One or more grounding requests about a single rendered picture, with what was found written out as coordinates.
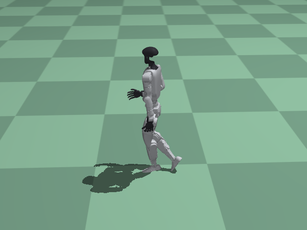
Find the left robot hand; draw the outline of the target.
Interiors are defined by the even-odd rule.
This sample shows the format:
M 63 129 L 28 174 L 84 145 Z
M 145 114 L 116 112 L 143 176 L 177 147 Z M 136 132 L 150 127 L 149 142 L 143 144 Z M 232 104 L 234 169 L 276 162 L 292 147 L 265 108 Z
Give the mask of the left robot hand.
M 144 132 L 149 132 L 149 131 L 153 131 L 153 121 L 152 122 L 148 122 L 148 120 L 149 120 L 149 118 L 147 117 L 147 123 L 146 123 L 146 125 L 142 128 L 142 129 L 144 129 L 144 128 L 146 128 L 145 130 L 144 130 Z

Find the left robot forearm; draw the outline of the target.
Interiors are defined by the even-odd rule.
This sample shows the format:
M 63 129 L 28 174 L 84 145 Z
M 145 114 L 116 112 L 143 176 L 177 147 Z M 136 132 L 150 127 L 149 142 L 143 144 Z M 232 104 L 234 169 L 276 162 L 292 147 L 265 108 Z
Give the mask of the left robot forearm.
M 150 97 L 145 97 L 144 98 L 144 101 L 145 101 L 145 107 L 146 107 L 146 111 L 147 111 L 147 116 L 149 118 L 148 122 L 152 122 L 153 119 L 154 119 L 154 112 L 153 112 L 153 102 L 151 100 Z

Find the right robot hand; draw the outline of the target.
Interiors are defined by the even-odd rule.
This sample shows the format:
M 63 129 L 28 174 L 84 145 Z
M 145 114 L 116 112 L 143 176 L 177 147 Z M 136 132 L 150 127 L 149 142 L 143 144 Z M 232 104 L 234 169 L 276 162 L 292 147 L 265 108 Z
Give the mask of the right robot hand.
M 142 92 L 144 92 L 144 91 L 140 92 L 139 90 L 136 90 L 136 89 L 131 89 L 131 90 L 134 90 L 134 91 L 130 91 L 131 93 L 128 92 L 129 94 L 127 94 L 127 96 L 130 95 L 130 96 L 128 96 L 128 98 L 131 97 L 131 98 L 129 98 L 129 100 L 133 99 L 133 98 L 138 98 L 140 96 L 143 97 Z

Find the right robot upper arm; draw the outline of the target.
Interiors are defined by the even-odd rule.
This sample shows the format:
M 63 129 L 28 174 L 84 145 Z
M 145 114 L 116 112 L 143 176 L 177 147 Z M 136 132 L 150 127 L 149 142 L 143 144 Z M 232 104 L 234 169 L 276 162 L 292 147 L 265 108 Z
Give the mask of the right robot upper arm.
M 161 69 L 161 66 L 158 65 Z M 165 88 L 165 82 L 164 82 L 164 79 L 163 79 L 163 76 L 162 76 L 162 72 L 161 72 L 161 91 Z

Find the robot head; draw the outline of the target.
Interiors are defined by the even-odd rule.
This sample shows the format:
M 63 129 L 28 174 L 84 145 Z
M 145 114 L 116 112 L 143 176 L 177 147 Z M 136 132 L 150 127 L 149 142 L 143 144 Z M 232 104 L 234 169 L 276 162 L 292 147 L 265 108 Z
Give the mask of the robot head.
M 158 50 L 155 47 L 147 47 L 142 51 L 142 53 L 144 55 L 145 64 L 149 64 L 151 67 L 150 69 L 157 70 L 159 67 L 155 65 L 154 61 L 149 60 L 149 57 L 152 58 L 153 56 L 158 55 Z

